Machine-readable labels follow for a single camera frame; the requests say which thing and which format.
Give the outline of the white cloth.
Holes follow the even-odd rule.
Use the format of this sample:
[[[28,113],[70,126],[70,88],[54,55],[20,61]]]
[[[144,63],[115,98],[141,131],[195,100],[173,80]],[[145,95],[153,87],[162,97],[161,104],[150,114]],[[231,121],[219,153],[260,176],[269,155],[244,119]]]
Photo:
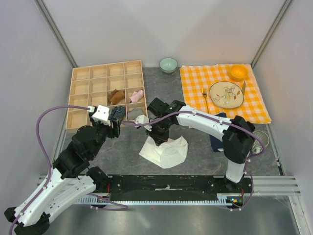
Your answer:
[[[183,163],[188,153],[188,142],[181,136],[176,140],[168,139],[160,146],[148,137],[139,152],[139,155],[155,165],[168,169]]]

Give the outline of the brown underwear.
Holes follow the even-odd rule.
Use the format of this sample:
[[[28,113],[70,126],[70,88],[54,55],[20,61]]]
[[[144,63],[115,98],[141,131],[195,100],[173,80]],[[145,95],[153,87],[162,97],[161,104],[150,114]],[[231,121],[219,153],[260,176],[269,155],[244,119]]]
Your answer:
[[[110,105],[116,105],[118,102],[124,99],[125,92],[123,90],[113,90],[108,98]]]

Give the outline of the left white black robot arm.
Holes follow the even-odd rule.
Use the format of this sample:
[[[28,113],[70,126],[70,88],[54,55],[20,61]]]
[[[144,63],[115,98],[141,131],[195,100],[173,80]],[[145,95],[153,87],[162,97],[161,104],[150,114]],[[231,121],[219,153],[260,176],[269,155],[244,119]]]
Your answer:
[[[108,191],[108,176],[99,167],[90,167],[106,138],[120,135],[121,119],[104,124],[91,121],[82,126],[53,162],[45,180],[17,207],[4,215],[12,223],[9,234],[42,235],[68,207],[93,192]]]

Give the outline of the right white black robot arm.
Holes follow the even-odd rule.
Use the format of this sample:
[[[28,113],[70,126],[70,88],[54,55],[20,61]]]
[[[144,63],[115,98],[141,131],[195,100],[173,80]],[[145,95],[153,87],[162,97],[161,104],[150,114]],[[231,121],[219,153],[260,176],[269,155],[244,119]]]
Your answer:
[[[177,100],[168,104],[155,98],[148,110],[156,119],[146,132],[157,146],[168,141],[169,129],[173,125],[192,127],[221,141],[228,159],[224,187],[231,193],[241,188],[246,160],[256,139],[252,123],[241,116],[226,118],[210,115]]]

